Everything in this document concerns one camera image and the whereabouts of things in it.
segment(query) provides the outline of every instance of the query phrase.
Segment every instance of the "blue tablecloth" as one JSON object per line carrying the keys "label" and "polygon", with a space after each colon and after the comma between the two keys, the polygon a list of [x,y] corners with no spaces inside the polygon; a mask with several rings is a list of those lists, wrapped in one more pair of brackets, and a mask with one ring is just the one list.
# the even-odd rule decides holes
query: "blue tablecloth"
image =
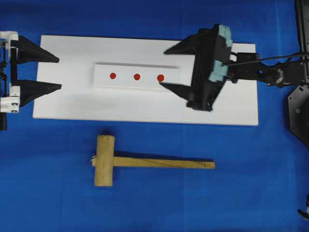
{"label": "blue tablecloth", "polygon": [[[2,0],[0,30],[183,39],[222,23],[261,57],[299,50],[293,0]],[[18,78],[36,79],[37,63]],[[306,231],[308,149],[288,130],[293,88],[258,84],[259,126],[33,119],[33,103],[0,132],[0,231]],[[96,137],[118,151],[214,159],[216,170],[115,168],[93,186]]]}

